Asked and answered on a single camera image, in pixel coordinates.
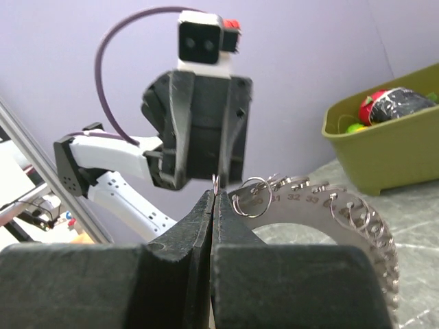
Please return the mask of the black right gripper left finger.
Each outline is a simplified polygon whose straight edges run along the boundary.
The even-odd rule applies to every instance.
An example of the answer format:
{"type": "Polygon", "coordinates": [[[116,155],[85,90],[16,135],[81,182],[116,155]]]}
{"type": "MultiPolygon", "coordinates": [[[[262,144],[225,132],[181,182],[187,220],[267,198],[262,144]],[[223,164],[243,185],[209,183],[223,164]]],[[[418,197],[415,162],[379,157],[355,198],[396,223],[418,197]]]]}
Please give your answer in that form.
{"type": "Polygon", "coordinates": [[[2,328],[208,328],[212,192],[148,244],[1,252],[2,328]]]}

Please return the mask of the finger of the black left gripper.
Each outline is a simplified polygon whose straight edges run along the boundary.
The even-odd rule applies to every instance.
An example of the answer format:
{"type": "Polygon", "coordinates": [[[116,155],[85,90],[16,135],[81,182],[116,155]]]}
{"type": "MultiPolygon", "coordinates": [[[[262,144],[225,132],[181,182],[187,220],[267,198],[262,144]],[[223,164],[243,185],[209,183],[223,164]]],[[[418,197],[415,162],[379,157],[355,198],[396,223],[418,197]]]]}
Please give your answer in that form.
{"type": "Polygon", "coordinates": [[[144,151],[153,185],[179,191],[187,179],[195,74],[169,71],[143,93],[141,112],[158,132],[159,146],[144,151]]]}
{"type": "Polygon", "coordinates": [[[232,76],[227,90],[219,147],[221,187],[242,182],[251,100],[252,80],[247,77],[232,76]]]}

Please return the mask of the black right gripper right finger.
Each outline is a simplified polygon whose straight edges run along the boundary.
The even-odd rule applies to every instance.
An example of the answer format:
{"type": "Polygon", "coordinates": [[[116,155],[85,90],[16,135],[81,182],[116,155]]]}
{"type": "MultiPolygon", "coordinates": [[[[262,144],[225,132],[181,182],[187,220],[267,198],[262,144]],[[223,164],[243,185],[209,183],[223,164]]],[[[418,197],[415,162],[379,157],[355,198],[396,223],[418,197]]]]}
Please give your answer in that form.
{"type": "Polygon", "coordinates": [[[218,328],[391,328],[378,278],[358,247],[264,243],[215,200],[211,261],[218,328]]]}

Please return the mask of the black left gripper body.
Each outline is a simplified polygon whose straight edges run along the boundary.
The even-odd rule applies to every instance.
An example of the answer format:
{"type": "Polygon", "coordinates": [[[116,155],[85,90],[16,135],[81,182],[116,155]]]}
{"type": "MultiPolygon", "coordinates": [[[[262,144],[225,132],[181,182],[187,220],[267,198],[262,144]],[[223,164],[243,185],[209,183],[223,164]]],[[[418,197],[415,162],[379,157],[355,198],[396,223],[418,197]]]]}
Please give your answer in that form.
{"type": "Polygon", "coordinates": [[[209,180],[215,174],[226,182],[229,173],[221,167],[220,150],[230,80],[188,73],[187,82],[192,92],[187,176],[209,180]]]}

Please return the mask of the metal disc with key rings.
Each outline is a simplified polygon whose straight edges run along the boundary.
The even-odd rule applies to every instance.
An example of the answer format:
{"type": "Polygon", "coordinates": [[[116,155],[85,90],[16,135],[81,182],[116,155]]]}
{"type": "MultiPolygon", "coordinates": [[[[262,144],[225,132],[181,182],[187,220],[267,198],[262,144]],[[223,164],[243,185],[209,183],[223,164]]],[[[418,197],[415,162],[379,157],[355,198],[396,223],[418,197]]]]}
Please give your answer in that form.
{"type": "Polygon", "coordinates": [[[248,178],[228,194],[232,209],[251,230],[275,223],[313,228],[339,245],[361,249],[378,278],[390,317],[397,320],[399,262],[388,224],[363,198],[307,176],[248,178]]]}

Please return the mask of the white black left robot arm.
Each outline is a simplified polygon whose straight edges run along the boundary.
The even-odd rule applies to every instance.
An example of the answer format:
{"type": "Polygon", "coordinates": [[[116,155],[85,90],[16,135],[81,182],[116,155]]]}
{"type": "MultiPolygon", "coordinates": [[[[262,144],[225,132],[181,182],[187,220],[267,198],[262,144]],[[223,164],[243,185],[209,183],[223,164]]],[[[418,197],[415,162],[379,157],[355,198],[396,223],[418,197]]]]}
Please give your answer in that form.
{"type": "Polygon", "coordinates": [[[212,180],[216,190],[240,183],[252,87],[248,77],[168,71],[148,87],[141,105],[158,134],[126,141],[100,123],[68,134],[54,143],[59,181],[152,241],[175,222],[123,175],[169,191],[191,180],[212,180]]]}

